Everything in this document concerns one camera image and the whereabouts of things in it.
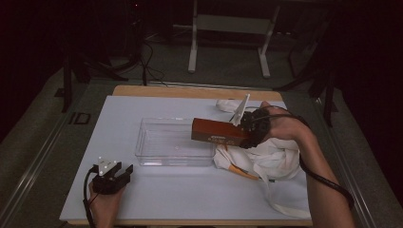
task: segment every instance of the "wire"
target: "wire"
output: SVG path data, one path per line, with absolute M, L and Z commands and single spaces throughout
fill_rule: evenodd
M 267 115 L 264 117 L 256 118 L 256 119 L 252 120 L 252 122 L 261 121 L 261 120 L 265 120 L 265 119 L 280 118 L 280 117 L 289 117 L 289 118 L 294 118 L 297 120 L 299 120 L 299 118 L 300 118 L 300 117 L 294 116 L 292 114 L 275 114 L 275 115 Z
M 88 203 L 88 206 L 90 206 L 91 203 L 92 203 L 93 201 L 95 201 L 95 199 L 97 199 L 97 197 L 98 197 L 99 195 L 100 195 L 100 194 L 97 193 L 97 195 L 95 195 L 95 197 L 91 200 L 91 202 Z
M 147 42 L 144 42 L 144 44 L 145 44 L 147 47 L 150 48 L 151 53 L 150 53 L 150 56 L 148 57 L 148 59 L 147 59 L 146 62 L 144 62 L 144 59 L 143 59 L 143 58 L 141 59 L 142 66 L 143 66 L 143 85 L 146 86 L 146 82 L 147 82 L 147 80 L 146 80 L 146 72 L 148 72 L 148 74 L 149 74 L 154 80 L 160 82 L 160 83 L 163 84 L 164 86 L 168 86 L 165 82 L 163 82 L 163 78 L 165 77 L 165 75 L 164 75 L 161 71 L 159 71 L 159 70 L 157 70 L 157 69 L 154 69 L 154 68 L 148 66 L 148 64 L 149 64 L 149 62 L 150 62 L 150 60 L 151 60 L 151 57 L 152 57 L 153 54 L 154 54 L 154 49 L 153 49 L 152 46 L 149 45 Z M 154 71 L 156 71 L 156 72 L 158 72 L 158 73 L 161 73 L 163 76 L 162 76 L 161 78 L 158 78 L 158 77 L 154 76 L 154 74 L 152 74 L 150 70 L 154 70 Z
M 246 107 L 245 107 L 245 109 L 247 109 L 247 108 L 255 108 L 255 109 L 259 109 L 260 107 L 258 107 L 258 106 L 246 106 Z
M 84 199 L 83 199 L 83 204 L 84 208 L 86 209 L 86 219 L 88 220 L 89 227 L 91 228 L 96 228 L 94 219 L 92 218 L 91 210 L 89 209 L 90 203 L 88 203 L 88 197 L 86 196 L 86 186 L 88 185 L 88 178 L 91 173 L 96 173 L 96 168 L 97 166 L 93 166 L 88 170 L 88 173 L 86 173 L 86 178 L 84 180 Z

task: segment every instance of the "hand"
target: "hand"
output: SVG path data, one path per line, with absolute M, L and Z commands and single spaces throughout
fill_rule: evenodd
M 89 207 L 94 217 L 95 224 L 97 224 L 97 228 L 113 227 L 125 187 L 113 195 L 102 195 L 94 193 L 92 182 L 88 186 L 90 194 L 88 200 L 90 203 Z
M 260 107 L 266 107 L 270 115 L 290 114 L 287 110 L 271 106 L 267 102 L 262 102 Z M 288 117 L 279 117 L 270 119 L 270 130 L 264 137 L 263 142 L 270 138 L 278 138 L 280 140 L 294 140 L 297 143 L 306 133 L 312 133 L 308 126 L 300 120 Z

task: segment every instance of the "hand-mounted device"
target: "hand-mounted device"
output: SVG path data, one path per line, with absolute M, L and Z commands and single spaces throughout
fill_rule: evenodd
M 256 147 L 262 143 L 264 137 L 270 130 L 270 120 L 279 117 L 295 118 L 308 125 L 302 117 L 289 114 L 270 114 L 267 107 L 282 108 L 279 106 L 259 107 L 253 112 L 244 111 L 235 113 L 234 118 L 239 120 L 234 123 L 224 123 L 195 118 L 192 123 L 192 140 L 218 143 L 225 145 L 235 145 L 241 148 Z
M 122 163 L 117 161 L 109 161 L 100 157 L 98 164 L 94 164 L 92 168 L 88 170 L 86 179 L 84 181 L 84 207 L 86 208 L 86 218 L 88 219 L 89 226 L 95 228 L 95 223 L 89 209 L 89 205 L 95 200 L 88 201 L 86 196 L 86 187 L 89 175 L 96 173 L 97 175 L 92 179 L 92 190 L 96 194 L 112 195 L 117 193 L 123 187 L 130 182 L 130 174 L 133 173 L 133 164 L 130 165 L 125 172 L 115 177 L 116 173 L 122 169 Z

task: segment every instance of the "clear plastic container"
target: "clear plastic container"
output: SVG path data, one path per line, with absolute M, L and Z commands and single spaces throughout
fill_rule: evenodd
M 136 146 L 140 165 L 209 166 L 214 144 L 191 140 L 193 119 L 143 118 Z

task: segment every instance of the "crumpled white bag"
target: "crumpled white bag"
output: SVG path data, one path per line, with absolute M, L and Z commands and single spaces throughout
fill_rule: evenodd
M 270 205 L 284 215 L 310 218 L 307 210 L 278 204 L 272 200 L 271 181 L 293 178 L 301 168 L 299 149 L 294 141 L 269 139 L 257 147 L 243 149 L 237 146 L 217 145 L 214 163 L 223 168 L 255 180 L 262 179 L 269 188 Z
M 238 100 L 217 100 L 216 108 L 224 112 L 235 112 L 240 102 Z

